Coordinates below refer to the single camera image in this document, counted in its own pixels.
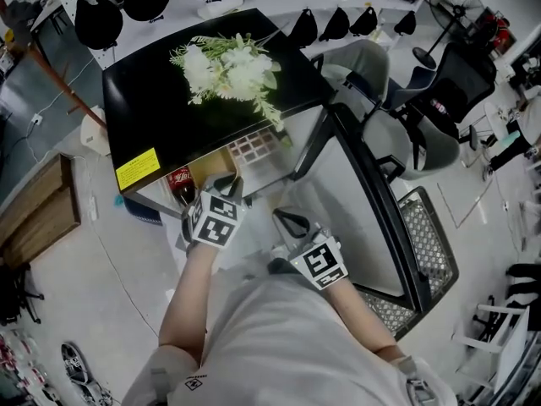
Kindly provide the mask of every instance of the black tabletop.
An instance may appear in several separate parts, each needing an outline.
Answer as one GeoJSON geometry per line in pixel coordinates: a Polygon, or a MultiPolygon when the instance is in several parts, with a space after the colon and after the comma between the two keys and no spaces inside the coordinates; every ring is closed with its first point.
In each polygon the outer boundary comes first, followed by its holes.
{"type": "MultiPolygon", "coordinates": [[[[243,135],[269,126],[250,101],[215,99],[188,105],[188,82],[169,62],[171,50],[197,35],[260,39],[278,28],[259,10],[229,14],[181,30],[123,58],[103,72],[103,96],[115,170],[154,148],[160,168],[122,192],[140,189],[243,135]]],[[[288,118],[325,103],[332,90],[281,32],[265,44],[281,65],[269,102],[288,118]]]]}

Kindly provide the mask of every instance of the yellow label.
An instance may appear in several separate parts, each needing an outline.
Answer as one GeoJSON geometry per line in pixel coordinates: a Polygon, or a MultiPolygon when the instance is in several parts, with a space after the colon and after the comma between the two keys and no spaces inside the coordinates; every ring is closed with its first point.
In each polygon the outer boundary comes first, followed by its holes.
{"type": "Polygon", "coordinates": [[[159,168],[160,163],[153,147],[117,168],[118,187],[122,191],[124,188],[127,188],[129,185],[134,184],[159,168]]]}

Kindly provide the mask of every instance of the gray chair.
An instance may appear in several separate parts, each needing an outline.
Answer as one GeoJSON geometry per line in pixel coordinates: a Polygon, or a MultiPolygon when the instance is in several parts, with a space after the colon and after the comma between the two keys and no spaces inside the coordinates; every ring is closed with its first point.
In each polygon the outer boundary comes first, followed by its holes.
{"type": "Polygon", "coordinates": [[[363,139],[391,182],[424,178],[455,162],[460,154],[456,139],[441,132],[427,118],[422,118],[418,130],[424,138],[425,161],[422,169],[408,166],[412,142],[401,121],[379,110],[364,125],[363,139]]]}
{"type": "Polygon", "coordinates": [[[436,71],[416,66],[406,87],[402,87],[393,79],[389,79],[387,97],[381,108],[391,111],[401,107],[419,93],[427,90],[432,85],[436,74],[436,71]]]}
{"type": "Polygon", "coordinates": [[[320,54],[312,62],[336,90],[334,102],[345,102],[357,116],[369,117],[385,102],[389,84],[389,56],[375,42],[366,39],[355,41],[320,54]],[[371,102],[373,107],[368,113],[356,112],[360,99],[347,92],[352,87],[371,102]]]}

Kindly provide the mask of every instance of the shoe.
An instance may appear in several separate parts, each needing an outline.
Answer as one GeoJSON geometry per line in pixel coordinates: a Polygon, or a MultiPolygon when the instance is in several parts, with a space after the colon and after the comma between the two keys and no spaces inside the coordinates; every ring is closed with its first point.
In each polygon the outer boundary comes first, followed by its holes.
{"type": "Polygon", "coordinates": [[[490,176],[494,173],[494,170],[490,166],[486,166],[483,169],[483,181],[486,182],[490,176]]]}
{"type": "Polygon", "coordinates": [[[526,153],[524,153],[524,156],[526,157],[526,159],[532,159],[538,154],[539,154],[539,149],[536,146],[532,146],[526,151],[526,153]]]}

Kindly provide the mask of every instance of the red bottle label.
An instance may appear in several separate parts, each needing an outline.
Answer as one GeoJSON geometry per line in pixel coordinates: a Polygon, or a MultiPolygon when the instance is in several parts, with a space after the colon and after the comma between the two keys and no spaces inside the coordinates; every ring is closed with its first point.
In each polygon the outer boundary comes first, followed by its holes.
{"type": "Polygon", "coordinates": [[[181,167],[178,170],[167,175],[167,182],[169,183],[169,188],[175,189],[179,185],[182,185],[184,182],[191,181],[192,174],[189,172],[187,167],[181,167]]]}

